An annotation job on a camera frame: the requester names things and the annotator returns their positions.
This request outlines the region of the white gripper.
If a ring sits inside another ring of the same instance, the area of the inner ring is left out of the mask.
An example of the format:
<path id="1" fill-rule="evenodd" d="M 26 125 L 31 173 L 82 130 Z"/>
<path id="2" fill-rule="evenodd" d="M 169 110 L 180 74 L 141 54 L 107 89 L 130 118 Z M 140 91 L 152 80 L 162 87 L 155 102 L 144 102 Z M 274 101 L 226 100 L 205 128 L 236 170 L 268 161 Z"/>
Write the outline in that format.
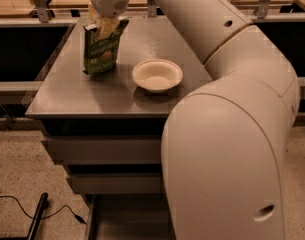
<path id="1" fill-rule="evenodd" d="M 88 5 L 89 17 L 98 27 L 98 38 L 106 39 L 119 25 L 117 16 L 121 15 L 128 7 L 130 0 L 90 0 Z"/>

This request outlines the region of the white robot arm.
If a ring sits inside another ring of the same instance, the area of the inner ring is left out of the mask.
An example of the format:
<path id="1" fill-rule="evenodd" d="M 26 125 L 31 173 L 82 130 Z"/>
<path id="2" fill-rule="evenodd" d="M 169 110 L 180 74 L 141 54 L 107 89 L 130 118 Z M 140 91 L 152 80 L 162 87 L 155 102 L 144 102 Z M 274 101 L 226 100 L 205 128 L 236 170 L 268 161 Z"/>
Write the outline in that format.
<path id="1" fill-rule="evenodd" d="M 212 78 L 166 121 L 163 179 L 177 240 L 285 240 L 282 167 L 295 70 L 226 0 L 153 0 Z"/>

